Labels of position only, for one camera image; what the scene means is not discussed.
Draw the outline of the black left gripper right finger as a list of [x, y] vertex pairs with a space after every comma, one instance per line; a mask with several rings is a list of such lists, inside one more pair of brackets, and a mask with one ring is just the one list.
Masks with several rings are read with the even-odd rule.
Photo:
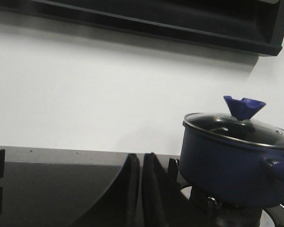
[[171, 180], [154, 153], [145, 154], [142, 170], [142, 206], [146, 227], [213, 227]]

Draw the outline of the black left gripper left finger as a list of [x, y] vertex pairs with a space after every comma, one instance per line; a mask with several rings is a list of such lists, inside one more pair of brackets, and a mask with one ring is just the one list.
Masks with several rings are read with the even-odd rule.
[[105, 193], [72, 227], [133, 227], [138, 198], [140, 162], [129, 154], [125, 163]]

